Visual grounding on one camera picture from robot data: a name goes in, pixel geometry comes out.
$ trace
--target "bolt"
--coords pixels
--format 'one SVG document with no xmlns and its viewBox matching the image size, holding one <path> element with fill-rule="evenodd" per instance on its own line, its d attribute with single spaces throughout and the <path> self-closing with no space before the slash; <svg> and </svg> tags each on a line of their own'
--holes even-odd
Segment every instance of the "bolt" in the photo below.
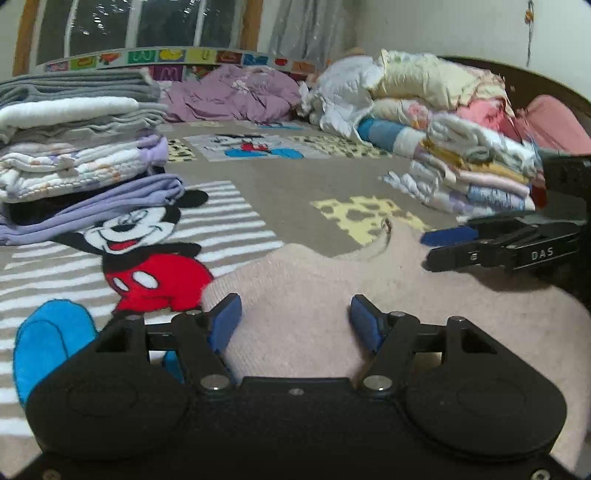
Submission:
<svg viewBox="0 0 591 480">
<path fill-rule="evenodd" d="M 548 470 L 537 470 L 531 476 L 531 480 L 550 480 L 550 472 Z"/>
<path fill-rule="evenodd" d="M 230 379 L 224 375 L 208 375 L 201 379 L 201 386 L 207 390 L 223 390 L 230 385 Z"/>
<path fill-rule="evenodd" d="M 363 384 L 370 390 L 382 391 L 392 387 L 392 380 L 383 375 L 371 375 L 364 379 Z"/>
<path fill-rule="evenodd" d="M 61 474 L 50 468 L 43 472 L 41 478 L 43 480 L 61 480 Z"/>
</svg>

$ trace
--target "wooden window frame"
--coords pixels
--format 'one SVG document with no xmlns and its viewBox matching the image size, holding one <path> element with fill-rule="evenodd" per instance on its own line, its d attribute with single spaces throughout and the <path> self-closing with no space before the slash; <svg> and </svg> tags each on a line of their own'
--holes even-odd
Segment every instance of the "wooden window frame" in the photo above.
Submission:
<svg viewBox="0 0 591 480">
<path fill-rule="evenodd" d="M 242 16 L 242 32 L 240 48 L 256 51 L 264 0 L 248 0 Z M 33 50 L 33 36 L 35 21 L 39 10 L 40 0 L 25 0 L 21 21 L 18 27 L 17 45 L 14 51 L 12 75 L 22 75 L 29 72 L 30 55 Z"/>
</svg>

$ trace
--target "wooden headboard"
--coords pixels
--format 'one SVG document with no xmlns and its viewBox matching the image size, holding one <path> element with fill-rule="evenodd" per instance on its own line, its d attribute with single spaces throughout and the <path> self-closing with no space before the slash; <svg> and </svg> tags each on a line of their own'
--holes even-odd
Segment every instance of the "wooden headboard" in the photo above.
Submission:
<svg viewBox="0 0 591 480">
<path fill-rule="evenodd" d="M 566 85 L 505 63 L 467 57 L 443 58 L 462 65 L 490 70 L 503 77 L 507 95 L 514 110 L 526 108 L 538 95 L 551 95 L 557 98 L 573 111 L 581 125 L 591 135 L 591 103 Z"/>
</svg>

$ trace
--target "window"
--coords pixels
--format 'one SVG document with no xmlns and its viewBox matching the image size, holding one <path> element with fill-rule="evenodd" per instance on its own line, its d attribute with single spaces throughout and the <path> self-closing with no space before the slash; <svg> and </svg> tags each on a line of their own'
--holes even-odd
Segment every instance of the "window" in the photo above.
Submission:
<svg viewBox="0 0 591 480">
<path fill-rule="evenodd" d="M 135 47 L 237 47 L 245 0 L 42 0 L 36 64 Z"/>
</svg>

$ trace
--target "gray folded blanket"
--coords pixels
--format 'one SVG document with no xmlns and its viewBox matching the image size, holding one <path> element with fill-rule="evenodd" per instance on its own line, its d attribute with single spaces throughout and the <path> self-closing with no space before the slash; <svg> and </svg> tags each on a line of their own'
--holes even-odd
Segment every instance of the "gray folded blanket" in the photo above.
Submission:
<svg viewBox="0 0 591 480">
<path fill-rule="evenodd" d="M 123 115 L 104 115 L 80 122 L 69 122 L 53 127 L 35 127 L 19 130 L 11 138 L 13 144 L 21 142 L 71 142 L 87 138 L 110 138 L 144 128 L 156 128 L 164 122 L 167 106 L 145 103 L 140 109 Z"/>
<path fill-rule="evenodd" d="M 158 102 L 160 86 L 147 69 L 48 72 L 20 75 L 0 82 L 0 108 L 20 102 L 99 96 Z"/>
</svg>

